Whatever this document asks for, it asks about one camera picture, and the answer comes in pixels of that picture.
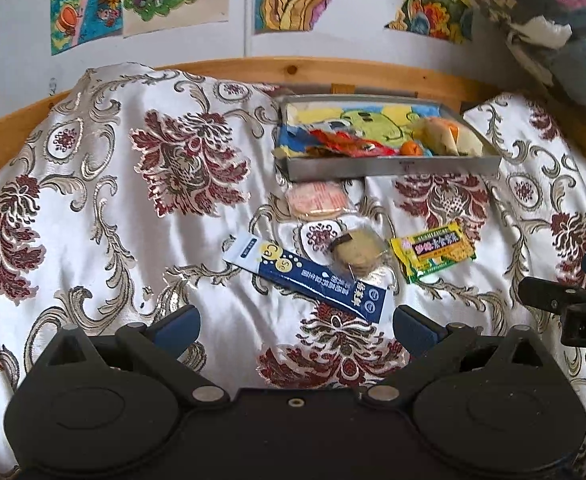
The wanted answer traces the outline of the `white wall pipe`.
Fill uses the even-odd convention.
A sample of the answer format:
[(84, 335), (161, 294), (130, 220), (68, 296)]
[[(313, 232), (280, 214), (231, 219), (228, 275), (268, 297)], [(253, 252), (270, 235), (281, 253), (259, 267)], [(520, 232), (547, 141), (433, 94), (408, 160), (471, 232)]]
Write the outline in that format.
[(252, 56), (252, 41), (254, 35), (254, 3), (255, 0), (244, 0), (243, 6), (243, 56)]

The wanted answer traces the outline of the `grey cardboard tray box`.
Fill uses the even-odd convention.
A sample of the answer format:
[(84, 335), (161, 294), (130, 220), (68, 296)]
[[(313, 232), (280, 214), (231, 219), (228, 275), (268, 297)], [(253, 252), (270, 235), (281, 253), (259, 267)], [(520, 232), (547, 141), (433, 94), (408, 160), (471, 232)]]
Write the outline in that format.
[[(471, 128), (483, 143), (482, 157), (442, 156), (433, 152), (429, 156), (384, 156), (350, 158), (282, 157), (277, 141), (282, 125), (282, 112), (290, 103), (319, 103), (321, 105), (355, 102), (358, 104), (434, 104), (440, 107), (438, 117), (457, 120)], [(497, 174), (501, 157), (496, 150), (459, 113), (436, 101), (406, 98), (405, 96), (346, 96), (346, 94), (317, 94), (317, 96), (287, 96), (280, 101), (280, 127), (275, 157), (278, 166), (293, 182), (357, 179), (364, 177), (403, 176), (404, 174)]]

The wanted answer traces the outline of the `floral satin bedspread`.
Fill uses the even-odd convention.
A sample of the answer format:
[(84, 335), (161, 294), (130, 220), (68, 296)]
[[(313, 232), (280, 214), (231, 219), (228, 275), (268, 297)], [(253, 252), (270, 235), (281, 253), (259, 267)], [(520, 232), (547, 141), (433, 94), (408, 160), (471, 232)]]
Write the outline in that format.
[[(349, 180), (337, 185), (346, 214), (306, 222), (291, 214), (273, 159), (276, 95), (114, 65), (88, 70), (28, 130), (0, 172), (0, 479), (18, 471), (6, 407), (69, 323), (110, 335), (193, 304), (202, 328), (182, 361), (228, 391), (364, 387), (408, 363), (391, 322), (358, 320), (225, 262), (244, 231), (327, 263), (330, 240), (352, 228), (392, 238), (459, 223), (474, 260), (411, 285), (389, 263), (374, 283), (440, 324), (535, 328), (586, 407), (586, 349), (563, 346), (560, 319), (516, 293), (529, 275), (586, 288), (586, 160), (547, 111), (505, 93), (465, 114), (502, 158), (494, 179)], [(575, 472), (586, 479), (586, 442)]]

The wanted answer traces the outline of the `mermaid girl poster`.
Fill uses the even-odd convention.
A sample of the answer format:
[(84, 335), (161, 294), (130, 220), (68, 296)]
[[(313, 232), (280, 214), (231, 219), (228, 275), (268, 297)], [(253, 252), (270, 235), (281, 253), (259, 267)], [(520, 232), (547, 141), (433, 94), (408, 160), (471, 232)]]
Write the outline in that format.
[(52, 55), (89, 41), (121, 35), (122, 29), (122, 0), (50, 0)]

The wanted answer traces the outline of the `dark blue calcium packet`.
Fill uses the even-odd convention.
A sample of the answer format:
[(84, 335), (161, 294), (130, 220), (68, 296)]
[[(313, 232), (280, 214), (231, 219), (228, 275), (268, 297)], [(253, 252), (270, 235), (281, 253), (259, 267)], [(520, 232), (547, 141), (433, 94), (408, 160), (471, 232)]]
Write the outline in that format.
[(369, 323), (380, 322), (384, 311), (393, 307), (393, 295), (386, 288), (341, 278), (329, 266), (288, 252), (249, 232), (238, 235), (223, 252), (223, 260)]

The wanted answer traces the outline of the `yellow seaweed cracker packet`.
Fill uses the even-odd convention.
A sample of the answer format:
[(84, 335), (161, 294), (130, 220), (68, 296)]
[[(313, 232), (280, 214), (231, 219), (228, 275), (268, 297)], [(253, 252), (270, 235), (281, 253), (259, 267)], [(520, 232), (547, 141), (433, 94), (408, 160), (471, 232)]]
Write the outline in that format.
[(458, 222), (392, 238), (389, 245), (408, 284), (476, 258), (475, 249)]

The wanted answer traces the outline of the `beige round biscuit pack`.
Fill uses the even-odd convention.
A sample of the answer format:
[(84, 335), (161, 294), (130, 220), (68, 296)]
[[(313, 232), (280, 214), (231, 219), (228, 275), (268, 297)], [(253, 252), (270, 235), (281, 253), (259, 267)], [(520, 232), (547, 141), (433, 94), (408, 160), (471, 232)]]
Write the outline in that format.
[(336, 237), (328, 246), (333, 268), (343, 276), (365, 278), (386, 263), (389, 244), (369, 228), (350, 229)]

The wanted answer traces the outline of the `orange cream bread package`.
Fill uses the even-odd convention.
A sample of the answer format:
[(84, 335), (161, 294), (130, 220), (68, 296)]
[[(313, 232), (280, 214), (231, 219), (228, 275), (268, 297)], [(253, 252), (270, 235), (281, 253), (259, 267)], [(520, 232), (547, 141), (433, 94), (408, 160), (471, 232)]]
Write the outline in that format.
[(482, 157), (484, 147), (476, 133), (453, 119), (427, 117), (420, 122), (419, 139), (436, 155)]

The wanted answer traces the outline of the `red snack packet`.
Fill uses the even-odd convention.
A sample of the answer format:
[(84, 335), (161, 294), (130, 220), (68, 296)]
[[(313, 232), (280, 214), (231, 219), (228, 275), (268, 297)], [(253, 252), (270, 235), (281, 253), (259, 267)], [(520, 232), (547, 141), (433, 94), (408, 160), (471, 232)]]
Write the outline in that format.
[(391, 148), (378, 141), (353, 136), (346, 131), (331, 132), (311, 129), (309, 133), (325, 150), (350, 158), (384, 157), (399, 154), (396, 148)]

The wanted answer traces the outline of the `pink round biscuit pack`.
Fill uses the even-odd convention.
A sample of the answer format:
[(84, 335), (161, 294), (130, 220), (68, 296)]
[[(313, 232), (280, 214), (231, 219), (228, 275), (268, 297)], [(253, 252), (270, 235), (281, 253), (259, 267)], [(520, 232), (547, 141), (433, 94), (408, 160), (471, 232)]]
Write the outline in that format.
[(301, 220), (327, 220), (354, 211), (351, 199), (334, 182), (293, 184), (285, 193), (291, 215)]

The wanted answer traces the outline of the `green cartoon drawing sheet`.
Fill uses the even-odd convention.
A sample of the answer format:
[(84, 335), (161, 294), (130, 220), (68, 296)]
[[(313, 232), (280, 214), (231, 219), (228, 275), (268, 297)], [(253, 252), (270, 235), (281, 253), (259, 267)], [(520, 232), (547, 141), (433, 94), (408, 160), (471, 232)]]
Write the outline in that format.
[(415, 130), (423, 118), (439, 115), (434, 104), (290, 103), (282, 112), (277, 149), (282, 157), (342, 156), (325, 150), (309, 133), (321, 129), (378, 141), (396, 148), (398, 155), (429, 156)]

